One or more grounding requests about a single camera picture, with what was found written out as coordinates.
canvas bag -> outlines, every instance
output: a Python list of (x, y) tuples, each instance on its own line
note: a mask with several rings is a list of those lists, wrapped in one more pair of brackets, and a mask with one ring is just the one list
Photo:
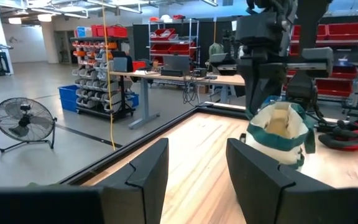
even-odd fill
[[(288, 115), (287, 131), (284, 136), (269, 130), (271, 117), (277, 114), (277, 110), (285, 111)], [(305, 160), (302, 144), (305, 145), (307, 154), (315, 152), (313, 128), (314, 124), (306, 120), (306, 112), (300, 105), (276, 102), (261, 109), (250, 120), (243, 141), (278, 162), (300, 170)]]

red tool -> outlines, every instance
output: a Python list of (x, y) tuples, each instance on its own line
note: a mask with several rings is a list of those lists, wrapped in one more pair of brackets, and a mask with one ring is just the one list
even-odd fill
[(331, 133), (322, 134), (318, 139), (332, 149), (358, 151), (358, 124), (337, 122), (338, 126)]

wooden table surface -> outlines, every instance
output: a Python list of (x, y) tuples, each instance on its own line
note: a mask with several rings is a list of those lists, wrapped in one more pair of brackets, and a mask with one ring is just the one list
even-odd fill
[[(158, 79), (158, 80), (172, 80), (172, 81), (183, 81), (183, 77), (170, 77), (162, 76), (159, 73), (150, 73), (146, 75), (144, 71), (135, 71), (135, 72), (110, 72), (110, 75), (125, 75), (128, 77), (139, 77), (139, 78), (149, 78), (149, 79)], [(216, 75), (217, 79), (215, 80), (204, 80), (202, 78), (196, 78), (200, 83), (210, 83), (211, 85), (239, 85), (245, 86), (244, 79), (240, 75), (234, 76), (225, 76), (225, 75)]]
[[(161, 223), (245, 223), (226, 162), (227, 138), (238, 138), (248, 121), (197, 113), (148, 145), (87, 181), (94, 185), (159, 138), (169, 139), (169, 176)], [(358, 187), (358, 152), (328, 149), (316, 139), (302, 173), (333, 187)]]

bag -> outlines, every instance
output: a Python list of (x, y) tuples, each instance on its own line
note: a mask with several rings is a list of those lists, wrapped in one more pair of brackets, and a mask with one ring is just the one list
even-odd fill
[(305, 160), (301, 145), (305, 145), (307, 154), (315, 152), (314, 124), (306, 120), (306, 112), (300, 105), (276, 102), (250, 120), (245, 143), (300, 170)]
[(209, 57), (211, 57), (211, 55), (214, 54), (223, 54), (224, 53), (223, 45), (213, 43), (211, 46), (209, 46), (208, 53), (209, 53)]

computer monitor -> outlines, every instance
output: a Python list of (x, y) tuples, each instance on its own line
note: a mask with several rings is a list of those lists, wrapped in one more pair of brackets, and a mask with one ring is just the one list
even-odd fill
[(190, 75), (190, 58), (188, 55), (166, 55), (163, 56), (165, 70), (182, 71), (183, 75)]

